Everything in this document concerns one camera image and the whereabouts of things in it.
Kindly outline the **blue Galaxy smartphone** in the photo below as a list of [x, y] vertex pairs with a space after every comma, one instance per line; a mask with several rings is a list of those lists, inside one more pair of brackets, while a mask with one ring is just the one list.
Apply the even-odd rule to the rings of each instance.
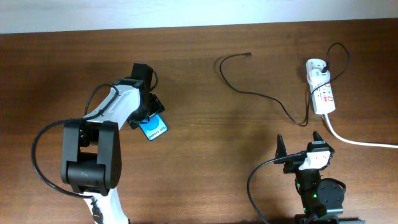
[[157, 114], [150, 119], [144, 120], [139, 125], [144, 135], [149, 141], [153, 141], [165, 134], [169, 129], [162, 117]]

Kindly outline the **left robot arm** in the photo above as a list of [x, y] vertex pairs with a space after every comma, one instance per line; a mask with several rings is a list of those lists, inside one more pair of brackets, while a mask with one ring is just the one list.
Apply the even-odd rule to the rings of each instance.
[[81, 121], [63, 128], [63, 183], [87, 204], [95, 223], [129, 223], [123, 212], [117, 185], [122, 156], [119, 131], [147, 124], [164, 110], [152, 94], [159, 79], [152, 67], [135, 63], [128, 77], [110, 84], [109, 95]]

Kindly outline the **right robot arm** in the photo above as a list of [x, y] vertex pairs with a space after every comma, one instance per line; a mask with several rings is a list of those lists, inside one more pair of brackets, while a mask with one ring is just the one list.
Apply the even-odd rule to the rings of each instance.
[[277, 135], [274, 164], [283, 164], [284, 174], [295, 174], [295, 188], [303, 205], [304, 213], [294, 217], [295, 223], [339, 222], [346, 185], [333, 178], [323, 178], [320, 173], [330, 165], [334, 153], [315, 131], [306, 150], [288, 155], [282, 135]]

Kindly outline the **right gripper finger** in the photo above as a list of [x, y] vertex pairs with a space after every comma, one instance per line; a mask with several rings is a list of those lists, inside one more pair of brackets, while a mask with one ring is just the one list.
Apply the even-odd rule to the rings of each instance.
[[326, 144], [324, 139], [320, 136], [320, 134], [317, 131], [314, 131], [312, 133], [312, 136], [313, 140], [308, 143], [309, 146], [320, 146]]
[[282, 164], [287, 156], [286, 147], [281, 134], [277, 135], [277, 148], [274, 157], [275, 164]]

